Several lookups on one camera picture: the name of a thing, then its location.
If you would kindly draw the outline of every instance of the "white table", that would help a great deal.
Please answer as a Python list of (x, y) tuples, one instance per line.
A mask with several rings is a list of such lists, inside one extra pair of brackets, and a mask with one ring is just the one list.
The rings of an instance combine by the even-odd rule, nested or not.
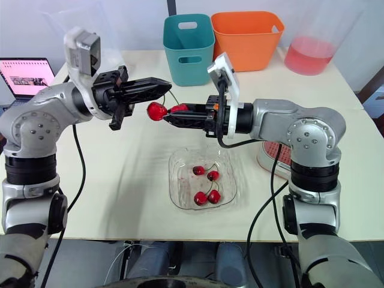
[[(238, 73), (240, 100), (255, 98), (292, 100), (304, 107), (327, 106), (346, 119), (347, 131), (340, 142), (341, 228), (350, 241), (384, 239), (384, 140), (333, 64), (319, 76), (300, 76), (283, 65), (278, 50), (263, 71)], [(171, 80), (164, 51), (124, 52), (130, 79), (159, 77)], [(65, 67), (56, 81), (60, 83)], [(180, 102), (205, 103), (217, 94), (213, 84), (172, 88)], [(85, 156), (85, 189), (68, 216), (66, 238), (81, 239), (172, 239), (194, 241), (244, 241), (257, 210), (270, 196), (270, 173), (256, 161), (259, 144), (231, 149), (239, 186), (235, 203), (205, 212), (183, 211), (169, 199), (168, 160), (178, 148), (215, 144), (202, 131), (180, 129), (165, 121), (153, 122), (148, 104), (135, 107), (120, 131), (111, 131), (107, 121), (93, 119), (78, 125)], [(174, 100), (166, 97), (166, 106)], [(234, 141), (247, 139), (237, 136)], [(61, 187), (71, 201), (81, 181), (81, 165), (72, 131), (58, 141), (58, 173)], [(0, 165), (4, 166), (4, 157)], [(1, 178), (5, 177), (4, 169)], [(284, 181), (276, 178), (275, 187)], [(277, 197), (281, 211), (282, 195)], [(288, 235), (288, 240), (295, 237)], [(269, 206), (254, 229), (254, 241), (279, 241), (273, 210)]]

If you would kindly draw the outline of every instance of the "red cherry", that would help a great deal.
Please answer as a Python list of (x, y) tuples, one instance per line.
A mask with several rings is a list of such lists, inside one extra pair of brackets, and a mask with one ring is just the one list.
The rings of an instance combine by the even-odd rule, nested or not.
[(170, 111), (172, 112), (177, 112), (177, 111), (188, 111), (188, 106), (186, 104), (180, 104), (177, 106), (173, 106)]
[(198, 206), (202, 206), (202, 205), (204, 205), (208, 201), (205, 193), (201, 192), (201, 191), (196, 193), (196, 195), (194, 196), (193, 200), (196, 203), (196, 205), (198, 205)]
[(194, 166), (192, 168), (192, 172), (195, 174), (195, 175), (203, 175), (205, 173), (205, 169), (203, 166)]
[(220, 177), (220, 174), (217, 172), (217, 171), (210, 171), (206, 177), (208, 178), (208, 180), (210, 181), (216, 181), (219, 177)]
[(217, 204), (217, 202), (219, 202), (220, 199), (221, 199), (221, 195), (220, 195), (220, 193), (219, 193), (217, 190), (215, 190), (215, 189), (213, 189), (213, 190), (210, 192), (209, 196), (208, 196), (208, 200), (209, 200), (212, 204)]
[(153, 121), (160, 121), (163, 119), (165, 115), (167, 115), (168, 111), (164, 107), (164, 105), (161, 105), (157, 102), (152, 102), (150, 105), (148, 105), (148, 108), (146, 109), (146, 112), (148, 113), (148, 116)]

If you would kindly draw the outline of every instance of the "laptop screen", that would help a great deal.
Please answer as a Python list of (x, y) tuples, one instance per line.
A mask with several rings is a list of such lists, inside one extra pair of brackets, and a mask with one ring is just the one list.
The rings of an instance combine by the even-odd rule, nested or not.
[(32, 98), (55, 78), (46, 58), (0, 58), (0, 74), (16, 99)]

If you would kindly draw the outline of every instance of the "plastic tray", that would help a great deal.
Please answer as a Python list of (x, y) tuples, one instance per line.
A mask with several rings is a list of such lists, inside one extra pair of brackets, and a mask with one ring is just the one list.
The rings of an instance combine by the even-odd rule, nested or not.
[[(220, 173), (216, 181), (220, 186), (221, 199), (217, 204), (207, 202), (197, 206), (193, 200), (198, 191), (207, 192), (212, 182), (204, 175), (196, 176), (194, 166), (205, 169), (216, 164)], [(218, 147), (206, 149), (183, 148), (174, 152), (169, 158), (169, 196), (173, 204), (181, 209), (203, 210), (217, 208), (232, 202), (237, 195), (237, 185), (233, 174), (229, 153)]]

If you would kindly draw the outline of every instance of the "black wire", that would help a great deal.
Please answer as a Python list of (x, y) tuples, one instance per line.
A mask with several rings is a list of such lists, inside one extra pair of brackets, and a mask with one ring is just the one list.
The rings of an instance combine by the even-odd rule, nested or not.
[(217, 136), (217, 142), (219, 145), (223, 148), (235, 148), (238, 146), (242, 146), (249, 143), (258, 142), (260, 140), (251, 139), (242, 141), (239, 143), (227, 145), (223, 142), (223, 124), (224, 124), (224, 98), (225, 98), (225, 91), (226, 91), (226, 83), (225, 81), (219, 81), (219, 95), (218, 95), (218, 111), (217, 111), (217, 124), (216, 124), (216, 136)]
[[(271, 171), (271, 195), (273, 195), (273, 193), (274, 193), (274, 175), (275, 175), (276, 165), (277, 165), (278, 158), (280, 157), (280, 153), (281, 153), (282, 147), (283, 147), (282, 144), (278, 145), (276, 158), (275, 158), (274, 164), (272, 166), (272, 171)], [(278, 222), (276, 200), (274, 198), (272, 200), (272, 204), (274, 206), (275, 221), (276, 221), (276, 226), (277, 226), (278, 233), (280, 234), (280, 238), (281, 238), (282, 242), (285, 245), (287, 245), (287, 241), (286, 241), (286, 239), (285, 239), (285, 237), (283, 235), (283, 231), (281, 231), (280, 223)]]
[(82, 183), (80, 184), (79, 191), (77, 192), (75, 198), (73, 199), (72, 203), (68, 207), (68, 212), (72, 209), (72, 207), (74, 206), (74, 204), (76, 203), (76, 201), (80, 197), (80, 195), (81, 195), (81, 193), (83, 191), (83, 188), (84, 188), (85, 177), (86, 177), (85, 161), (84, 161), (84, 156), (83, 156), (82, 149), (80, 147), (79, 138), (77, 138), (76, 125), (72, 125), (72, 130), (73, 130), (74, 141), (76, 142), (76, 147), (77, 147), (77, 150), (79, 152), (80, 161), (82, 162), (83, 178), (82, 178)]
[(292, 267), (292, 273), (293, 273), (293, 279), (295, 281), (295, 287), (296, 288), (300, 288), (300, 281), (299, 281), (299, 276), (298, 276), (298, 271), (296, 269), (296, 263), (295, 261), (293, 260), (292, 257), (289, 257), (289, 260), (290, 260), (290, 265)]
[(263, 285), (261, 284), (255, 270), (254, 270), (254, 267), (253, 267), (253, 264), (252, 264), (252, 261), (251, 261), (251, 257), (250, 257), (250, 243), (251, 243), (251, 235), (252, 235), (252, 231), (253, 231), (253, 227), (254, 225), (256, 224), (256, 221), (257, 219), (259, 219), (261, 213), (264, 211), (264, 209), (268, 206), (268, 204), (273, 200), (273, 198), (275, 198), (277, 195), (279, 195), (280, 192), (282, 192), (282, 190), (284, 188), (286, 188), (288, 185), (288, 181), (286, 181), (264, 204), (263, 206), (260, 208), (260, 210), (257, 212), (256, 216), (253, 218), (253, 221), (251, 223), (251, 227), (248, 231), (248, 236), (247, 236), (247, 260), (248, 260), (248, 265), (250, 267), (250, 270), (251, 270), (251, 273), (252, 273), (252, 276), (256, 282), (256, 284), (258, 285), (259, 288), (263, 288)]
[[(283, 147), (282, 144), (279, 144), (278, 149), (277, 149), (277, 153), (276, 153), (276, 157), (275, 157), (275, 161), (274, 161), (274, 164), (272, 166), (272, 171), (271, 171), (271, 195), (274, 194), (274, 175), (275, 175), (276, 165), (277, 165), (278, 158), (280, 157), (280, 153), (281, 153), (282, 147)], [(293, 279), (295, 280), (295, 286), (296, 286), (296, 288), (300, 288), (298, 272), (296, 270), (296, 265), (298, 265), (300, 267), (300, 263), (299, 263), (299, 260), (292, 253), (292, 251), (291, 251), (290, 247), (288, 246), (288, 243), (287, 243), (287, 241), (286, 241), (286, 239), (285, 239), (285, 237), (283, 235), (283, 231), (281, 231), (280, 223), (278, 221), (277, 206), (276, 206), (275, 198), (272, 199), (272, 204), (273, 204), (273, 207), (274, 207), (274, 215), (275, 215), (275, 221), (276, 221), (277, 230), (278, 230), (278, 233), (280, 234), (280, 238), (281, 238), (281, 240), (283, 242), (284, 250), (289, 255), (289, 260), (290, 260), (290, 263), (291, 263), (291, 266), (292, 266)]]
[(215, 274), (215, 272), (211, 272), (211, 273), (209, 273), (207, 276), (205, 276), (204, 278), (208, 278), (209, 276), (212, 276), (212, 275), (214, 275)]
[(50, 271), (52, 269), (52, 266), (53, 266), (53, 263), (55, 261), (56, 255), (57, 255), (57, 253), (59, 251), (62, 238), (64, 236), (64, 232), (65, 232), (65, 228), (61, 230), (58, 242), (56, 243), (55, 249), (54, 249), (54, 251), (52, 253), (52, 256), (50, 257), (50, 260), (49, 260), (49, 263), (48, 263), (48, 266), (47, 266), (47, 269), (46, 269), (46, 273), (44, 275), (43, 281), (41, 282), (41, 286), (40, 286), (41, 288), (45, 288), (45, 286), (47, 284)]
[[(277, 149), (277, 154), (276, 154), (276, 158), (275, 158), (275, 161), (274, 161), (274, 164), (272, 166), (272, 171), (271, 171), (271, 195), (273, 195), (274, 193), (274, 175), (275, 175), (275, 170), (276, 170), (276, 166), (277, 166), (277, 161), (278, 161), (278, 158), (280, 156), (280, 153), (281, 153), (281, 149), (282, 149), (282, 144), (279, 144), (278, 146), (278, 149)], [(278, 230), (278, 233), (280, 235), (280, 238), (283, 242), (283, 246), (284, 246), (284, 250), (285, 252), (289, 255), (290, 258), (293, 259), (293, 261), (295, 262), (295, 264), (300, 267), (300, 262), (299, 260), (296, 258), (296, 256), (292, 253), (291, 249), (289, 248), (289, 245), (283, 235), (283, 231), (281, 230), (281, 226), (280, 226), (280, 223), (279, 223), (279, 220), (278, 220), (278, 214), (277, 214), (277, 206), (276, 206), (276, 200), (273, 198), (272, 200), (272, 204), (273, 204), (273, 207), (274, 207), (274, 216), (275, 216), (275, 221), (276, 221), (276, 226), (277, 226), (277, 230)]]

